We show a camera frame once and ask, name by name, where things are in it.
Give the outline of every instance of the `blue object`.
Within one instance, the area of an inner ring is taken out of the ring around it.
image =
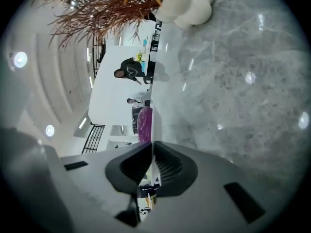
[[[145,71],[146,62],[141,62],[141,71]]]

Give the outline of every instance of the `marble floor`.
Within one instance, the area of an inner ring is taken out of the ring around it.
[[[310,160],[311,55],[282,0],[215,0],[204,25],[163,24],[154,140],[222,156],[292,194]]]

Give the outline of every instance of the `person's hair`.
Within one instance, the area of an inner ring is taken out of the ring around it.
[[[113,73],[113,76],[115,76],[115,78],[118,78],[118,77],[117,77],[117,73],[120,72],[120,71],[122,71],[121,68],[115,70],[114,73]]]

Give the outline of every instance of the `glossy floor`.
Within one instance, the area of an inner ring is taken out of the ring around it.
[[[154,140],[220,155],[291,194],[309,164],[310,49],[282,0],[215,0],[204,25],[163,24]]]

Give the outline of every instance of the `person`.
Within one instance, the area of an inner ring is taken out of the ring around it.
[[[124,60],[121,67],[114,71],[113,75],[119,79],[130,79],[141,84],[136,77],[144,77],[145,73],[141,70],[141,64],[134,58]]]
[[[127,99],[126,102],[128,104],[132,104],[133,106],[144,106],[145,105],[145,101],[136,100],[136,99]]]

